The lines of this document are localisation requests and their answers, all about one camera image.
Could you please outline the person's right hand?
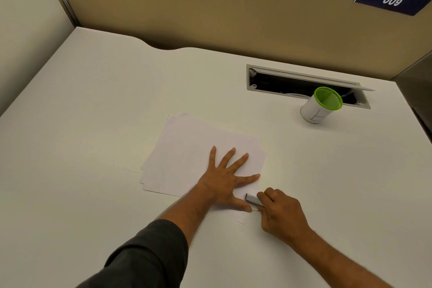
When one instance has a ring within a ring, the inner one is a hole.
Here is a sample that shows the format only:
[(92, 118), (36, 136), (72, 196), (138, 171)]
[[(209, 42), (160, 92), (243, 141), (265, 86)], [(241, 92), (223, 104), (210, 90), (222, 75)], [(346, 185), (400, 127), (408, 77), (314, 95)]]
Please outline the person's right hand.
[(290, 247), (301, 244), (311, 232), (300, 202), (279, 189), (268, 187), (263, 191), (270, 198), (268, 221), (261, 221), (263, 231)]

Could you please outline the person's left hand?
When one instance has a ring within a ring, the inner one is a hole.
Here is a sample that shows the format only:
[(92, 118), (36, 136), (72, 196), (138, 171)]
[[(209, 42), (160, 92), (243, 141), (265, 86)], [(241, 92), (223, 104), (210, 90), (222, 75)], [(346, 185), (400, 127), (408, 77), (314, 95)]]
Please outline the person's left hand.
[(243, 187), (256, 182), (260, 178), (260, 174), (253, 174), (251, 176), (229, 176), (228, 163), (235, 155), (236, 149), (232, 148), (222, 158), (219, 165), (213, 172), (209, 172), (209, 165), (206, 172), (199, 179), (198, 183), (209, 186), (216, 195), (214, 205), (223, 206), (233, 209), (233, 196), (234, 189)]

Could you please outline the small silver metal stapler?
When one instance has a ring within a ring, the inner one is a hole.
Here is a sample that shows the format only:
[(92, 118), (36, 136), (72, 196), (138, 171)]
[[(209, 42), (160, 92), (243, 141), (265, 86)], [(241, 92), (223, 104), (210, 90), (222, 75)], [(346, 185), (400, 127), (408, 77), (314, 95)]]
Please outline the small silver metal stapler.
[(245, 194), (245, 201), (256, 206), (264, 207), (257, 196), (251, 195), (249, 193)]

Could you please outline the white paper sheet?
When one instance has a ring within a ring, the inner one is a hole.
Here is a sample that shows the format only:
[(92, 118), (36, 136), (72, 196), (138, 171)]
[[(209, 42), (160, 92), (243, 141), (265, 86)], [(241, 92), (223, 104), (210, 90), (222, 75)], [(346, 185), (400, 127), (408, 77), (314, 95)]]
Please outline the white paper sheet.
[(217, 148), (216, 165), (231, 148), (235, 148), (236, 153), (228, 166), (244, 154), (249, 155), (235, 174), (258, 174), (267, 157), (260, 145), (258, 137), (217, 128), (187, 113), (168, 116), (154, 149), (141, 166), (140, 183), (145, 191), (177, 197), (184, 195), (207, 169), (213, 146)]
[(193, 117), (189, 114), (169, 116), (163, 130), (141, 170), (140, 183), (150, 192), (181, 196), (192, 185), (190, 161), (193, 148), (189, 147)]

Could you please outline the person's left forearm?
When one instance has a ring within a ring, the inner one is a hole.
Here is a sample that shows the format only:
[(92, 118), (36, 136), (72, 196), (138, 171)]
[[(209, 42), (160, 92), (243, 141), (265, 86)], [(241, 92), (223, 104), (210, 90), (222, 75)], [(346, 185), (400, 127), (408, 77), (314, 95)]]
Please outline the person's left forearm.
[(215, 199), (215, 192), (209, 186), (198, 183), (157, 219), (174, 223), (182, 231), (190, 247)]

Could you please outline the person's right forearm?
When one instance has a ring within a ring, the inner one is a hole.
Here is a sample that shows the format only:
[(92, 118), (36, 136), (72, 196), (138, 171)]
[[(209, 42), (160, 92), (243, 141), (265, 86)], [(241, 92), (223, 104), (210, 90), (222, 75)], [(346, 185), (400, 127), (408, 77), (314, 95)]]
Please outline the person's right forearm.
[(330, 288), (393, 288), (308, 229), (288, 240), (289, 246), (327, 282)]

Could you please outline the green and white pen cup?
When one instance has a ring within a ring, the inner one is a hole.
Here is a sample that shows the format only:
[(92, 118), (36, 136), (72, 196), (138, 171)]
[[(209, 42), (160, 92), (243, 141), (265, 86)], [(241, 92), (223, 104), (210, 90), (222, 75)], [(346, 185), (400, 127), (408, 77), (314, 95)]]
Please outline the green and white pen cup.
[(328, 87), (318, 87), (309, 100), (300, 108), (301, 117), (311, 123), (319, 124), (333, 111), (343, 106), (341, 96)]

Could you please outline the dark grey sleeve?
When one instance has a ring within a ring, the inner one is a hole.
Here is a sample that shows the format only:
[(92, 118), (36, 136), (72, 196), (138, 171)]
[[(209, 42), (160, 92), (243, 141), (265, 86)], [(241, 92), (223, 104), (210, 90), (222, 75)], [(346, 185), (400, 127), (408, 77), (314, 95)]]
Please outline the dark grey sleeve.
[(154, 220), (76, 288), (180, 288), (188, 251), (186, 236), (176, 224)]

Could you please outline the beige partition panel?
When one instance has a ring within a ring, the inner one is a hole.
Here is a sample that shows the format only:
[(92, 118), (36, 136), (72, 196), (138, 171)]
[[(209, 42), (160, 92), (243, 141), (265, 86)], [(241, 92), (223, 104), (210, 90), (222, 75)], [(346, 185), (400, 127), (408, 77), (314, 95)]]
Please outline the beige partition panel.
[(390, 79), (432, 51), (414, 16), (354, 0), (68, 0), (85, 28), (160, 48), (198, 47)]

